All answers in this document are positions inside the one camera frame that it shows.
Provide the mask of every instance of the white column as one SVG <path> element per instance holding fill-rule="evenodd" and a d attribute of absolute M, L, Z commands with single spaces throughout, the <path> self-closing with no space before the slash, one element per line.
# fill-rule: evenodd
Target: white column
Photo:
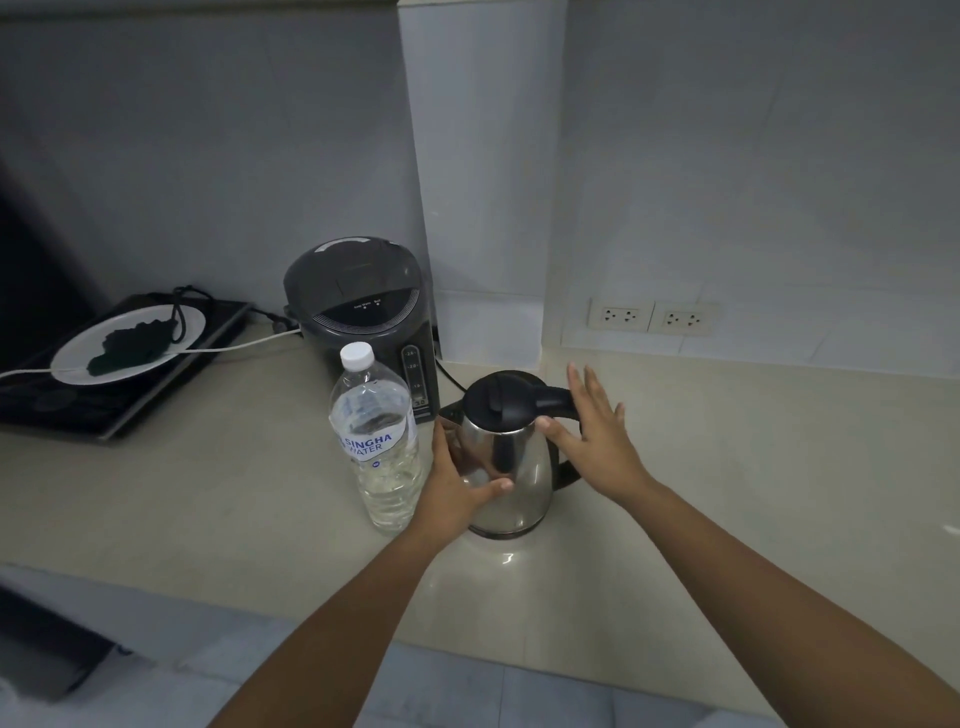
<path fill-rule="evenodd" d="M 401 0 L 444 358 L 536 367 L 566 0 Z"/>

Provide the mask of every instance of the black glass cooktop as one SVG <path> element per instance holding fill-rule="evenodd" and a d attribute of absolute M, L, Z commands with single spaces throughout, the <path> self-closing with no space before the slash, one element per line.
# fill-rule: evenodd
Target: black glass cooktop
<path fill-rule="evenodd" d="M 121 313 L 172 301 L 173 297 L 166 293 L 130 296 L 17 369 L 49 367 L 60 347 L 80 331 Z M 193 296 L 182 298 L 181 302 L 199 308 L 206 317 L 204 332 L 193 344 L 195 349 L 228 346 L 247 325 L 247 313 L 252 307 L 250 303 Z M 59 382 L 49 374 L 0 379 L 0 426 L 95 442 L 122 437 L 215 356 L 215 353 L 181 354 L 149 372 L 107 384 L 74 386 Z"/>

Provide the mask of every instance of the forearm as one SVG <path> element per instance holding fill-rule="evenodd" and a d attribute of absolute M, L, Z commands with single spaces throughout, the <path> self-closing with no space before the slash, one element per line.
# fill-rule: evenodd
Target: forearm
<path fill-rule="evenodd" d="M 397 536 L 298 627 L 210 728 L 352 726 L 438 550 L 415 531 Z"/>
<path fill-rule="evenodd" d="M 791 728 L 960 725 L 960 695 L 651 480 L 621 505 Z"/>

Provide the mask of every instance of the person's right arm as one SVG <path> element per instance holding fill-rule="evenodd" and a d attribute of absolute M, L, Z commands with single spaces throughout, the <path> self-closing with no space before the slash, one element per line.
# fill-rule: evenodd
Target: person's right arm
<path fill-rule="evenodd" d="M 906 651 L 737 541 L 643 467 L 590 368 L 567 369 L 582 438 L 538 429 L 647 532 L 790 728 L 960 726 L 960 694 Z"/>

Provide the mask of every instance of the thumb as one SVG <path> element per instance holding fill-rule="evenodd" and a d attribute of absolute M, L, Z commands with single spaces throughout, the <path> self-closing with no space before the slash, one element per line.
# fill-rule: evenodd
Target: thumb
<path fill-rule="evenodd" d="M 486 505 L 491 500 L 499 498 L 506 493 L 510 493 L 510 491 L 513 489 L 513 480 L 507 477 L 501 477 L 500 479 L 487 483 L 487 485 L 481 486 L 480 488 L 471 488 L 470 494 L 473 496 L 473 500 L 479 508 L 481 505 Z"/>
<path fill-rule="evenodd" d="M 571 435 L 566 427 L 549 417 L 537 417 L 537 432 L 546 435 L 546 439 L 563 450 L 567 457 L 570 451 L 580 443 L 580 440 Z"/>

